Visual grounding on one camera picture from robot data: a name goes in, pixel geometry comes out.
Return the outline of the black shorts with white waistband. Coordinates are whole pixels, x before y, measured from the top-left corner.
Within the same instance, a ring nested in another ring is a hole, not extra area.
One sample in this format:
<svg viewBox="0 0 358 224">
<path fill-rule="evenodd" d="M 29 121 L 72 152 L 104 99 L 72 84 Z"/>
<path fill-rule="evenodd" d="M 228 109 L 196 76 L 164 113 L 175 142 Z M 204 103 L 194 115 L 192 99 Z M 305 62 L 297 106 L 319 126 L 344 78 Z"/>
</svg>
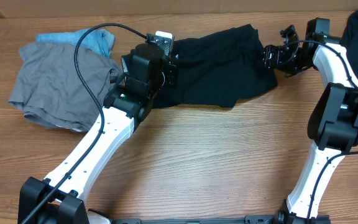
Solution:
<svg viewBox="0 0 358 224">
<path fill-rule="evenodd" d="M 264 66 L 263 52 L 258 31 L 250 24 L 199 39 L 176 40 L 172 55 L 177 84 L 161 88 L 153 107 L 191 104 L 232 108 L 238 100 L 263 95 L 278 85 L 273 70 Z"/>
</svg>

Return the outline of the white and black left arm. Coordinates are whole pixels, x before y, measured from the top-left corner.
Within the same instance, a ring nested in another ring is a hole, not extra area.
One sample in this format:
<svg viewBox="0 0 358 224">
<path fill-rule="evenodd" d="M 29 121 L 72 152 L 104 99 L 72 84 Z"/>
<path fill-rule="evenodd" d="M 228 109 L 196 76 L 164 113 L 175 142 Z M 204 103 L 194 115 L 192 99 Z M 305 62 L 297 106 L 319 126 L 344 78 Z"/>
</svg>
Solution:
<svg viewBox="0 0 358 224">
<path fill-rule="evenodd" d="M 44 180 L 30 177 L 19 197 L 18 223 L 112 223 L 85 202 L 112 155 L 148 116 L 163 86 L 174 83 L 170 53 L 174 37 L 157 31 L 134 49 L 131 64 L 98 105 L 94 125 L 71 154 Z"/>
</svg>

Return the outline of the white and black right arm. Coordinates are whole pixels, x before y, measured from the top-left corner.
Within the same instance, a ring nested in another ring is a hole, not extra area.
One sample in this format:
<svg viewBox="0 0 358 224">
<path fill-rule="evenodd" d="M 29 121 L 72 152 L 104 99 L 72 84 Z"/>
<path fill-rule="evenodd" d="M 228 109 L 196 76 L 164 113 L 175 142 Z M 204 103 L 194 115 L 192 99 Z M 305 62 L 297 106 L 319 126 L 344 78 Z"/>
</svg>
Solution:
<svg viewBox="0 0 358 224">
<path fill-rule="evenodd" d="M 321 75 L 324 91 L 308 121 L 311 145 L 295 188 L 276 214 L 247 216 L 247 223 L 330 223 L 327 215 L 318 215 L 318 208 L 334 171 L 358 145 L 358 79 L 346 48 L 329 28 L 329 19 L 317 17 L 307 23 L 305 39 L 288 26 L 280 32 L 283 45 L 265 47 L 266 68 L 287 78 L 313 68 Z"/>
</svg>

